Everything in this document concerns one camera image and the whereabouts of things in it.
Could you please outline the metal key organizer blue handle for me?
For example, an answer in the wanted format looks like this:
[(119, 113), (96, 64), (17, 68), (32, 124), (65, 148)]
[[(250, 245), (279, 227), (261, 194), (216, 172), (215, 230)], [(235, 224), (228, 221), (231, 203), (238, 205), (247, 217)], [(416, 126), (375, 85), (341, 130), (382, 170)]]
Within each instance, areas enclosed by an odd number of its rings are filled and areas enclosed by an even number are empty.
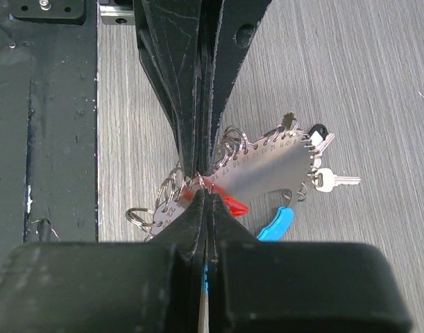
[[(302, 188), (314, 175), (316, 147), (309, 135), (300, 128), (293, 113), (252, 142), (237, 126), (228, 126), (217, 146), (214, 171), (208, 177), (241, 203), (248, 204), (258, 196), (286, 190), (287, 207), (303, 198)], [(158, 189), (153, 209), (132, 207), (126, 219), (145, 234), (154, 238), (188, 207), (190, 201), (176, 199), (180, 188), (189, 180), (175, 166)]]

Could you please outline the red headed key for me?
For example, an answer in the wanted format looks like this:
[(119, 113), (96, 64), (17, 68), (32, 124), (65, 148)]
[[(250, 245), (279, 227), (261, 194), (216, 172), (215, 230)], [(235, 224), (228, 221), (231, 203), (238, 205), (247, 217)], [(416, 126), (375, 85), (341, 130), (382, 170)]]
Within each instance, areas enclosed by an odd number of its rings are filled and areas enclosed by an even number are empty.
[(230, 213), (233, 217), (243, 216), (249, 212), (247, 205), (233, 198), (217, 183), (213, 182), (211, 178), (196, 176), (194, 179), (187, 181), (179, 190), (176, 199), (184, 199), (189, 202), (194, 197), (194, 193), (198, 189), (206, 189), (210, 193), (219, 194), (224, 203), (228, 206)]

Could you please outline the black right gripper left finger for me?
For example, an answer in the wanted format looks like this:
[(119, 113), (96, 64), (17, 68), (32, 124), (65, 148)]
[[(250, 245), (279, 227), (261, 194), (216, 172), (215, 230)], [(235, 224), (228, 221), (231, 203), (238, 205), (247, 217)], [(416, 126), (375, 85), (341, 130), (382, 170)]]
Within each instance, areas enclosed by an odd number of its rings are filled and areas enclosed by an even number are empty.
[(205, 192), (152, 240), (29, 243), (0, 268), (0, 332), (199, 332)]

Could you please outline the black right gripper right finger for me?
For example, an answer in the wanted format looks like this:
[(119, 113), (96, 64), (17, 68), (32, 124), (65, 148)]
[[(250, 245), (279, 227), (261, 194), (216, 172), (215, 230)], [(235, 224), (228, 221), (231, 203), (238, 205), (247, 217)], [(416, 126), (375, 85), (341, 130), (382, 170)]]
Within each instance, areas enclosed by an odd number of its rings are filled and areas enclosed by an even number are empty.
[(212, 194), (211, 332), (409, 332), (385, 256), (363, 243), (259, 241)]

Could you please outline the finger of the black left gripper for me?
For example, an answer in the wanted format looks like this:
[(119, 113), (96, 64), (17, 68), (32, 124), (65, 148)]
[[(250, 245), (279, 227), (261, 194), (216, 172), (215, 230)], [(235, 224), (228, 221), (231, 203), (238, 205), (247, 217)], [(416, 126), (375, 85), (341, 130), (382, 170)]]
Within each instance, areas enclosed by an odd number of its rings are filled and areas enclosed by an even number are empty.
[(198, 162), (200, 1), (134, 1), (137, 36), (150, 56), (151, 81), (176, 137), (179, 163), (192, 177)]
[(212, 173), (221, 119), (270, 1), (208, 1), (206, 16), (206, 172)]

